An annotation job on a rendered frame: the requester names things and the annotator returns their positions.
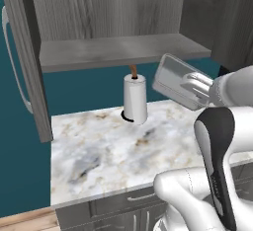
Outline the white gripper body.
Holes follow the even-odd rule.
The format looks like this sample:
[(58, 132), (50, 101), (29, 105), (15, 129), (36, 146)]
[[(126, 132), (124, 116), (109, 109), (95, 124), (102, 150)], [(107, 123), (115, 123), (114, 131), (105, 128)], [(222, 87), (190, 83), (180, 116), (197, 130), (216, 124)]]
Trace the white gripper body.
[(210, 102), (209, 90), (213, 80), (200, 72), (186, 74), (181, 81), (181, 86), (193, 93), (199, 102), (207, 105)]

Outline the clear grey tupperware container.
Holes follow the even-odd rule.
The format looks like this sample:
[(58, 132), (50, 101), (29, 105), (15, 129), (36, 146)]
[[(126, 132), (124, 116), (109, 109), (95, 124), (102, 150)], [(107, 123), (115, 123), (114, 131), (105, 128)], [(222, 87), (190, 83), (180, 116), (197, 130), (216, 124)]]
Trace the clear grey tupperware container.
[(182, 78), (193, 72), (206, 75), (176, 56), (169, 53), (164, 54), (155, 73), (152, 88), (181, 106), (191, 111), (197, 111), (207, 105), (201, 104), (193, 93), (181, 86)]

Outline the grey wood cabinet door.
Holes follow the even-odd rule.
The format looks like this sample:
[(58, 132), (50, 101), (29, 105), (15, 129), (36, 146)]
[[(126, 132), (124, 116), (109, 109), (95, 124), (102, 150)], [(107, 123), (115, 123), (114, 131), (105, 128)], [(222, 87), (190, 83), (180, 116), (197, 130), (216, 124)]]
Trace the grey wood cabinet door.
[(222, 0), (211, 58), (229, 71), (253, 65), (253, 0)]
[(4, 0), (29, 96), (27, 107), (34, 115), (41, 142), (52, 141), (50, 116), (40, 64), (41, 36), (33, 0)]

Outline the dark grey base cabinet door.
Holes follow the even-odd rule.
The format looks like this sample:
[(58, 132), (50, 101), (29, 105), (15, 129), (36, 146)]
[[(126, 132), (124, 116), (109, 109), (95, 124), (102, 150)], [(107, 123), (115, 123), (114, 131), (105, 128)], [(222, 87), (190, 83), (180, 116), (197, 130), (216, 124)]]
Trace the dark grey base cabinet door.
[(132, 231), (133, 215), (137, 217), (137, 229), (139, 229), (140, 212), (134, 211), (119, 214), (111, 218), (99, 220), (94, 223), (93, 231)]
[(141, 224), (140, 224), (140, 231), (145, 231), (145, 224), (146, 224), (146, 211), (149, 210), (150, 220), (149, 220), (149, 230), (153, 231), (153, 227), (156, 222), (163, 216), (166, 210), (166, 203), (157, 204), (152, 207), (144, 208), (141, 211)]

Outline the white paper towel roll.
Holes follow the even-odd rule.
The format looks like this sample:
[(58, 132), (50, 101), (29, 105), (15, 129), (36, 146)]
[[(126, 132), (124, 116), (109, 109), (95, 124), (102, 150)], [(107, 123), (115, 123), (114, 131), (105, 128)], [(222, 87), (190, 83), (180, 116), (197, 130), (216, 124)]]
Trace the white paper towel roll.
[(124, 117), (135, 124), (147, 120), (146, 79), (142, 75), (133, 79), (128, 74), (124, 78)]

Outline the brown and black towel holder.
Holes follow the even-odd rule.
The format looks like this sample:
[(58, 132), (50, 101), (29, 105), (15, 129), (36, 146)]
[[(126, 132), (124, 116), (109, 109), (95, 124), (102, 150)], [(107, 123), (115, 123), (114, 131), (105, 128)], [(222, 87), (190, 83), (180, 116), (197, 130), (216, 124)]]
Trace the brown and black towel holder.
[[(136, 65), (129, 65), (129, 68), (130, 68), (131, 79), (136, 80), (138, 78), (137, 77)], [(125, 117), (124, 111), (122, 111), (121, 116), (126, 121), (134, 122), (133, 119)]]

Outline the dark grey drawer front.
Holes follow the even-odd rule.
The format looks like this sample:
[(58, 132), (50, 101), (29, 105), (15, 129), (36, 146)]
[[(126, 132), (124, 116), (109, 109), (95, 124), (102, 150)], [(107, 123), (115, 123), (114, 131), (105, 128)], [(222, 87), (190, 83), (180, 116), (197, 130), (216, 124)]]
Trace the dark grey drawer front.
[(154, 189), (152, 187), (140, 189), (132, 192), (124, 192), (120, 194), (115, 194), (111, 196), (107, 196), (104, 198), (92, 200), (89, 202), (89, 208), (91, 216), (99, 216), (103, 214), (108, 214), (111, 212), (116, 212), (120, 210), (125, 210), (129, 208), (134, 208), (136, 206), (149, 204), (155, 201), (159, 201), (159, 198), (155, 195), (151, 198), (140, 200), (140, 201), (127, 201), (128, 196), (138, 197), (146, 194), (154, 193)]
[(253, 191), (253, 162), (232, 167), (231, 172), (237, 189)]

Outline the grey wood wall cabinet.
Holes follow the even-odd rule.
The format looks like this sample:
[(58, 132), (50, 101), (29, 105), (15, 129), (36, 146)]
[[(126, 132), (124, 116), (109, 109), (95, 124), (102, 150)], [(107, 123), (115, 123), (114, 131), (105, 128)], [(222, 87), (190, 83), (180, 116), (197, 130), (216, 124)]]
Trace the grey wood wall cabinet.
[(182, 59), (211, 51), (186, 35), (185, 0), (34, 0), (44, 72)]

